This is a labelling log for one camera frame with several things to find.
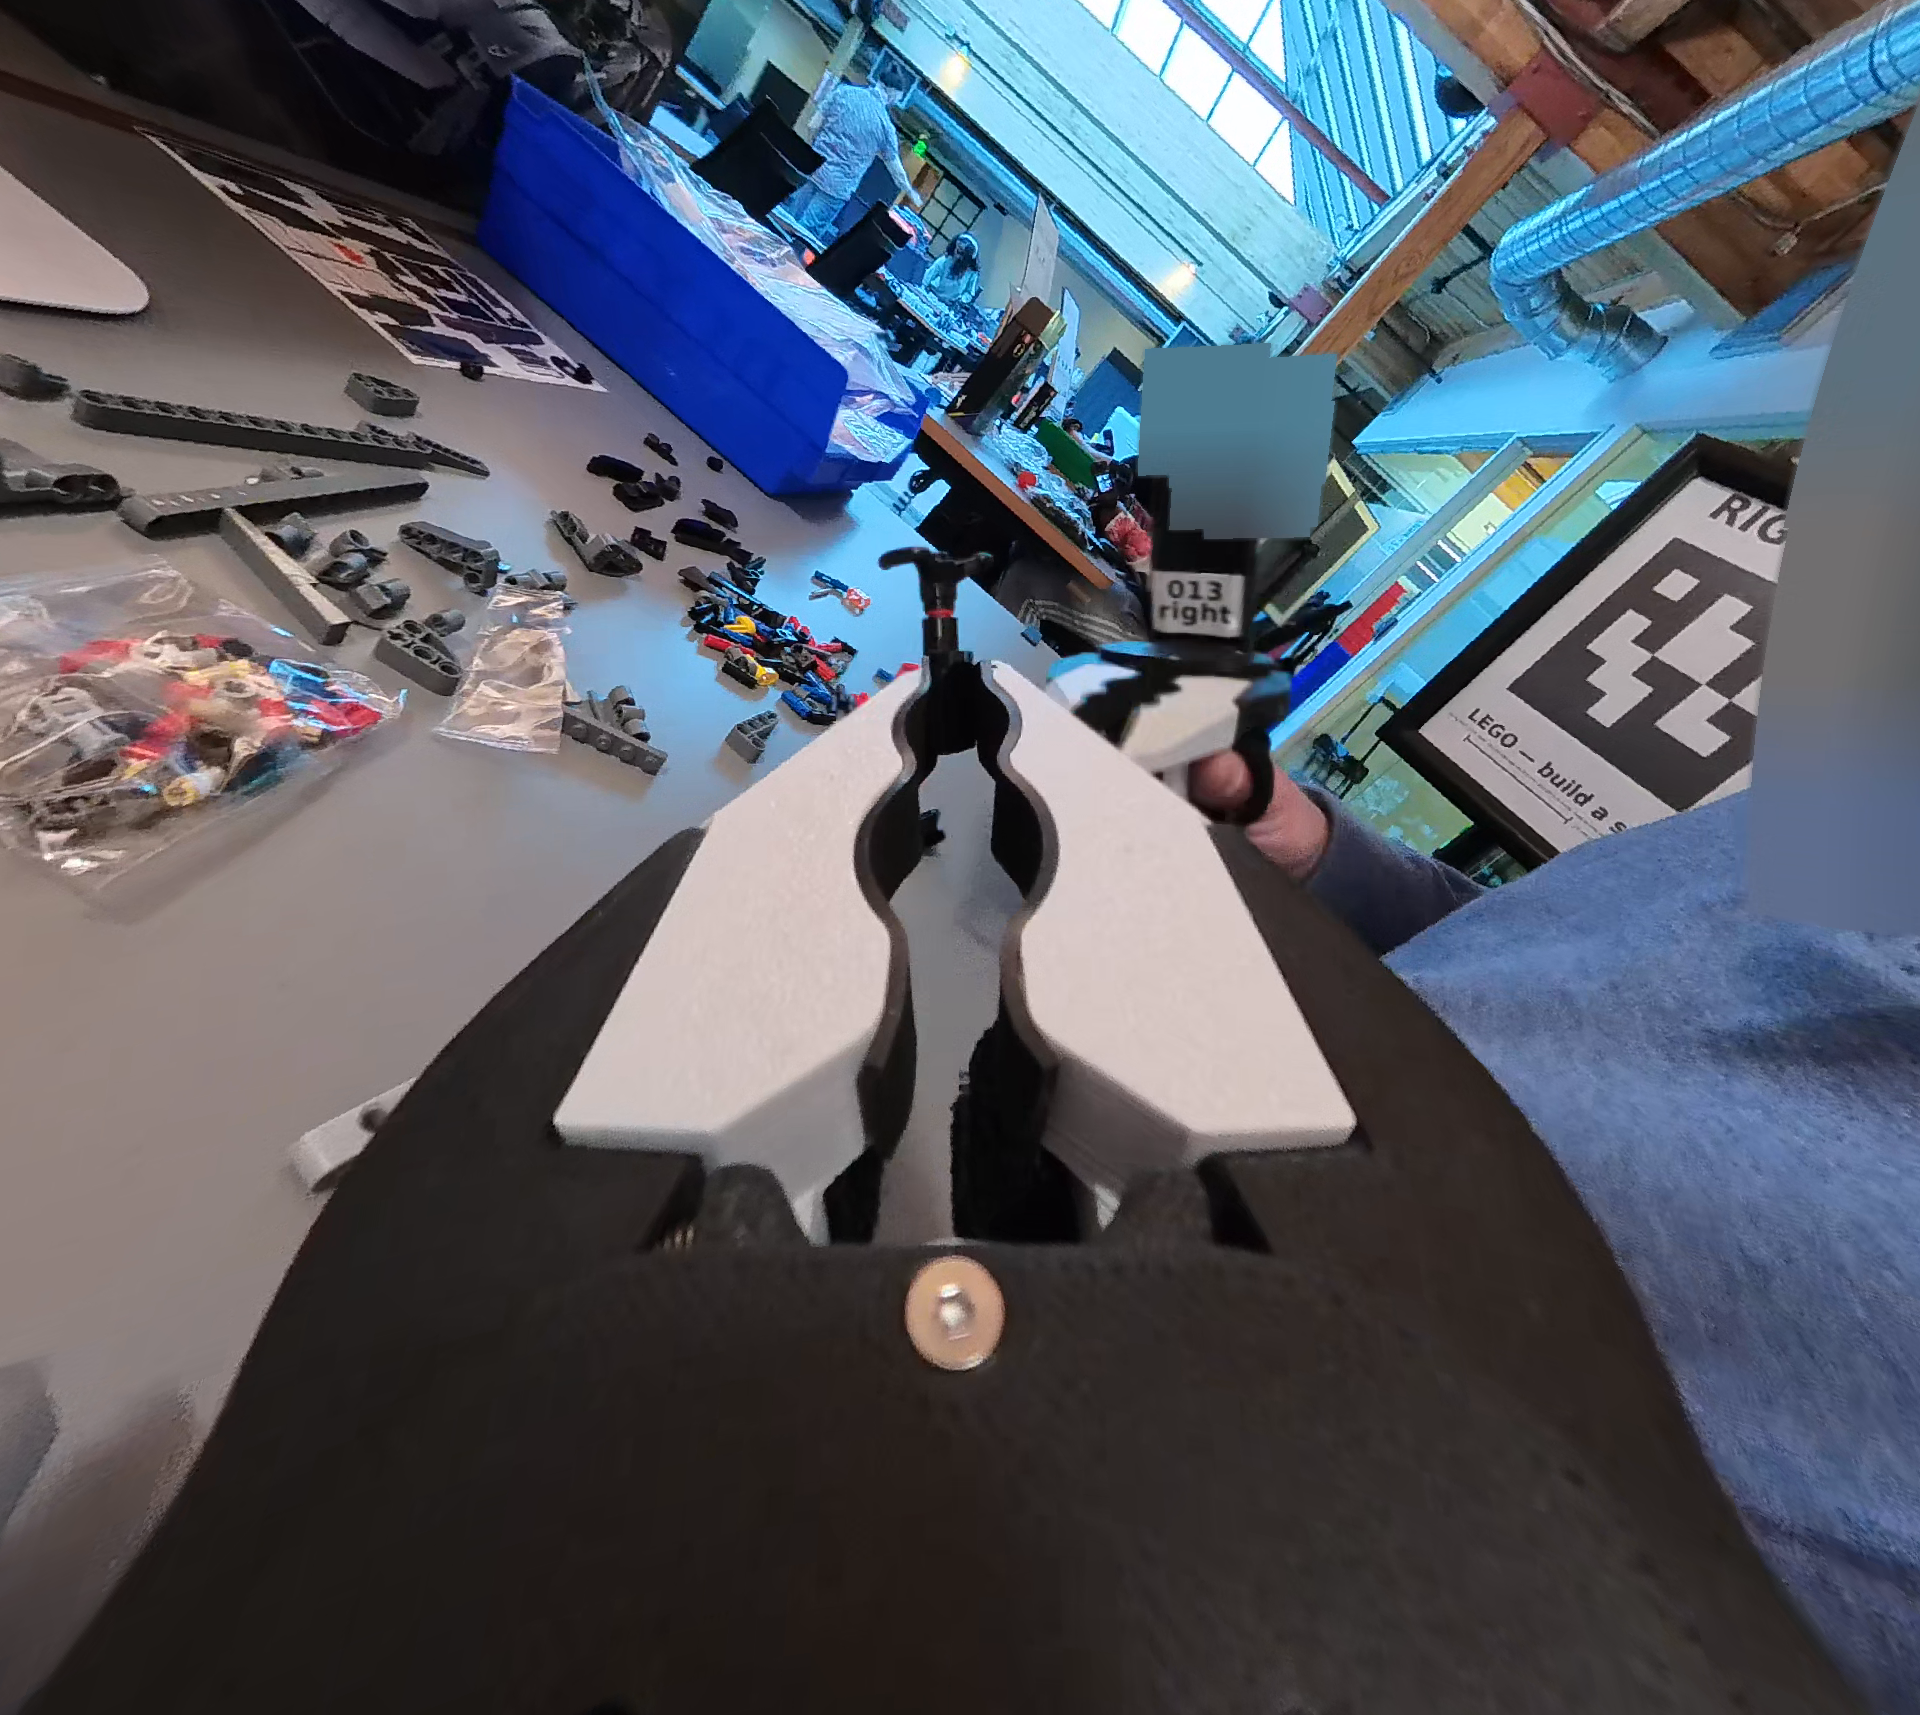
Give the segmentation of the silver ventilation duct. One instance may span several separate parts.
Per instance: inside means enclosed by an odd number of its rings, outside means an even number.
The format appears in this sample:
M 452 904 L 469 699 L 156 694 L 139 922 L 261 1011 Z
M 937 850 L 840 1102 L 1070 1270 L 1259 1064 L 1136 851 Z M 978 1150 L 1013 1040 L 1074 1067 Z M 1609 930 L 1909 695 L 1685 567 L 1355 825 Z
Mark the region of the silver ventilation duct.
M 1548 360 L 1623 380 L 1666 336 L 1621 303 L 1583 300 L 1572 261 L 1737 191 L 1918 101 L 1918 0 L 1885 0 L 1685 129 L 1509 227 L 1488 261 L 1504 319 Z

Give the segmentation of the person's right forearm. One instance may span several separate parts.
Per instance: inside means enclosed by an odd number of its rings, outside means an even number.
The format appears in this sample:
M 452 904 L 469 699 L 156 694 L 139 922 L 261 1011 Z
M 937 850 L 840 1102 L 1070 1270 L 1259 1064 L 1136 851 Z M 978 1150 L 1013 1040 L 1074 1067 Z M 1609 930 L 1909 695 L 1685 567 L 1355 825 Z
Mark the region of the person's right forearm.
M 1365 825 L 1346 804 L 1309 784 L 1328 837 L 1306 872 L 1309 890 L 1378 957 L 1391 954 L 1486 894 L 1445 859 L 1427 858 Z

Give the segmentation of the black lego connector red pin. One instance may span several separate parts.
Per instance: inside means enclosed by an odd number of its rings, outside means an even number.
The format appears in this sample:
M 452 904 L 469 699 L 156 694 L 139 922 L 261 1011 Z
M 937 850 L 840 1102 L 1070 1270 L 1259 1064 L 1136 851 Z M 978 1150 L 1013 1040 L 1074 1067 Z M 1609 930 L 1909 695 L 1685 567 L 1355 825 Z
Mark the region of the black lego connector red pin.
M 912 567 L 921 589 L 921 666 L 937 677 L 967 659 L 958 634 L 958 589 L 981 571 L 993 567 L 993 554 L 946 554 L 929 549 L 893 549 L 876 556 L 876 567 Z

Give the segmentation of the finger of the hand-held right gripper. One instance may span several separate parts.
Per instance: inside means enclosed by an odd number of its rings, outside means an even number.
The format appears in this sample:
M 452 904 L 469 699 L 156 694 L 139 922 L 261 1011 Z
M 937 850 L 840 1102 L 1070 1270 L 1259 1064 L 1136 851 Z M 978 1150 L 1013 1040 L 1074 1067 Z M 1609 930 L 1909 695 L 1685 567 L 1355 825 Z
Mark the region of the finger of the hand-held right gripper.
M 1271 741 L 1271 678 L 1184 677 L 1134 710 L 1122 754 L 1138 769 L 1170 774 L 1220 751 L 1267 759 Z
M 1125 655 L 1077 655 L 1052 669 L 1047 694 L 1102 741 L 1125 742 L 1154 678 Z

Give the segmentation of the blue plastic bin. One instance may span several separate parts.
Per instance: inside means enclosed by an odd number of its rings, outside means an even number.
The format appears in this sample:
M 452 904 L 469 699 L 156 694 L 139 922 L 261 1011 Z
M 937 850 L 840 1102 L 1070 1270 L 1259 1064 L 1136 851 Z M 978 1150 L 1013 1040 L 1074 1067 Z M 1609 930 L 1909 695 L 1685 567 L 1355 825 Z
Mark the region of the blue plastic bin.
M 919 393 L 855 389 L 840 355 L 629 176 L 606 130 L 524 80 L 480 245 L 773 499 L 890 478 L 921 435 Z

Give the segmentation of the pile of colourful lego pieces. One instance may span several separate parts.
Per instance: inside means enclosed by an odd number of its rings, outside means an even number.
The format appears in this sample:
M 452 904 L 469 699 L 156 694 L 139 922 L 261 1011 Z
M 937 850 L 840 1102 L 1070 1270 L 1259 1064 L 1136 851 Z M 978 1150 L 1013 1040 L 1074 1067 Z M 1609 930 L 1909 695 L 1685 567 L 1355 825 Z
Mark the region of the pile of colourful lego pieces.
M 868 702 L 848 685 L 853 642 L 815 634 L 755 588 L 702 567 L 683 567 L 684 627 L 726 678 L 758 695 L 782 695 L 789 710 L 809 726 L 830 726 Z

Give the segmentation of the framed poster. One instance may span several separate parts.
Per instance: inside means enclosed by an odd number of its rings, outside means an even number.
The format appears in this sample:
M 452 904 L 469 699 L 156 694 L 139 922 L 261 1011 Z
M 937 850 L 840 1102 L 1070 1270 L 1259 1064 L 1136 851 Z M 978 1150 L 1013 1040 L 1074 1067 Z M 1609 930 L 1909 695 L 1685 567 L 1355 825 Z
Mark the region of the framed poster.
M 1387 723 L 1543 866 L 1750 788 L 1797 446 L 1697 435 Z

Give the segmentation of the large clear plastic bag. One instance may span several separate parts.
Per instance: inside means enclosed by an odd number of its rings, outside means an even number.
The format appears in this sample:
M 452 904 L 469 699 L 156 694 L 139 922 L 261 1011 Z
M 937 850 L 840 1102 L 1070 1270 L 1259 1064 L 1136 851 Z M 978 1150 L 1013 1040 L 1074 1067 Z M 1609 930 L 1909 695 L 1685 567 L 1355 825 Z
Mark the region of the large clear plastic bag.
M 815 282 L 815 258 L 805 243 L 752 216 L 730 191 L 702 177 L 706 159 L 684 162 L 668 141 L 616 113 L 604 98 L 595 108 L 623 172 L 659 215 L 672 215 L 688 240 L 755 289 L 759 312 L 779 312 L 847 371 L 832 432 L 825 436 L 826 454 L 853 470 L 864 468 L 868 478 L 896 474 L 933 394 L 924 376 L 898 364 L 883 323 Z

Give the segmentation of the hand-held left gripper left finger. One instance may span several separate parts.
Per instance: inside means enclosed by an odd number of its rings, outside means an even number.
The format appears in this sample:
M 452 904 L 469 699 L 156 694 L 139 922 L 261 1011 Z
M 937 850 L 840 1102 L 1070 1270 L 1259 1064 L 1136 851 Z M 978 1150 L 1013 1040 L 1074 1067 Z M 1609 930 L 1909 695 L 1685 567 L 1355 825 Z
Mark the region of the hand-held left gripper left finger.
M 901 670 L 693 831 L 556 1106 L 563 1145 L 764 1168 L 815 1241 L 876 1237 L 919 1064 L 893 898 L 924 859 L 929 673 Z

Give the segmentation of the wooden post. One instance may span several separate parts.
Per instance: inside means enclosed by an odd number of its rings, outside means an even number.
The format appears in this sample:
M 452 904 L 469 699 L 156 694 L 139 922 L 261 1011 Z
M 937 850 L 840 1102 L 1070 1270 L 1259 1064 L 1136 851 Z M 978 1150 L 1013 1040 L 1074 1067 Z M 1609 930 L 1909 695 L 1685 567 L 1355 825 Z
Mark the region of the wooden post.
M 1476 215 L 1548 144 L 1522 105 L 1491 122 L 1459 166 L 1391 230 L 1380 257 L 1306 333 L 1295 353 L 1345 360 L 1387 319 Z

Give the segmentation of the empty clear plastic bag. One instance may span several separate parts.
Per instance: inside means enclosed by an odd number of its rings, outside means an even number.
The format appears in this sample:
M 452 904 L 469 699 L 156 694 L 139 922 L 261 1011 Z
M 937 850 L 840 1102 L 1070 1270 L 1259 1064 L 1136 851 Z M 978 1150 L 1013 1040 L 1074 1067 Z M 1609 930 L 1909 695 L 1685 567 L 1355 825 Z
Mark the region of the empty clear plastic bag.
M 569 589 L 498 584 L 480 614 L 469 673 L 434 734 L 494 751 L 560 751 L 572 609 Z

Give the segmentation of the wooden background table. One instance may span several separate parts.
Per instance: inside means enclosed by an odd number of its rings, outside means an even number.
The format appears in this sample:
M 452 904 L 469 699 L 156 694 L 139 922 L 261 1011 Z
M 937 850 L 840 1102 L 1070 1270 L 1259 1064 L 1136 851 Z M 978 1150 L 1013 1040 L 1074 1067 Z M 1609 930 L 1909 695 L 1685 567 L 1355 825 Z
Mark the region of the wooden background table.
M 949 500 L 960 495 L 958 511 L 982 518 L 999 543 L 1035 543 L 1096 593 L 1131 584 L 1131 571 L 1110 546 L 1082 546 L 1074 531 L 1047 518 L 1013 474 L 985 454 L 981 439 L 949 414 L 928 412 L 921 417 L 912 454 L 935 478 L 946 481 Z

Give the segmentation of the black office chair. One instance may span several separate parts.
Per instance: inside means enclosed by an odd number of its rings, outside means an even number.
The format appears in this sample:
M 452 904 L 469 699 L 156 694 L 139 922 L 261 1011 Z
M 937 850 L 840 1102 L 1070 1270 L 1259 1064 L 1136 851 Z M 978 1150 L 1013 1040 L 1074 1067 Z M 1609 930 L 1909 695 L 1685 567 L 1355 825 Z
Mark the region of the black office chair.
M 848 300 L 912 240 L 912 223 L 893 204 L 873 204 L 808 261 L 808 273 L 819 286 Z
M 690 162 L 690 172 L 755 219 L 768 219 L 822 165 L 825 155 L 779 116 L 779 108 L 758 101 L 723 140 Z

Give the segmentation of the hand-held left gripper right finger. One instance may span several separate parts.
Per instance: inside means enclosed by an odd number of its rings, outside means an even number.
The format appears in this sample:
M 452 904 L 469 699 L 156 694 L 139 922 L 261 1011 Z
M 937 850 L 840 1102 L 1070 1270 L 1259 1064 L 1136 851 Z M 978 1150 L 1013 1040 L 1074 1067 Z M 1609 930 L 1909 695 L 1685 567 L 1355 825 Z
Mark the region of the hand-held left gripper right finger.
M 993 858 L 1022 889 L 974 1047 L 974 1237 L 1072 1241 L 1221 1154 L 1340 1150 L 1355 1109 L 1214 822 L 1007 663 L 982 673 Z

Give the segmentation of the person's blue sweater torso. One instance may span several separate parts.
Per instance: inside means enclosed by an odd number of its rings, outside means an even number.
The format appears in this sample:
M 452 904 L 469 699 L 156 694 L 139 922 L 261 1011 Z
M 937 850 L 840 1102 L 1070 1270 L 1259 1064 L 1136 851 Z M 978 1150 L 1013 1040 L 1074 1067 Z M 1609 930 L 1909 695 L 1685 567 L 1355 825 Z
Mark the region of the person's blue sweater torso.
M 1391 969 L 1589 1205 L 1768 1565 L 1918 1710 L 1918 937 L 1762 918 L 1746 795 L 1491 889 Z

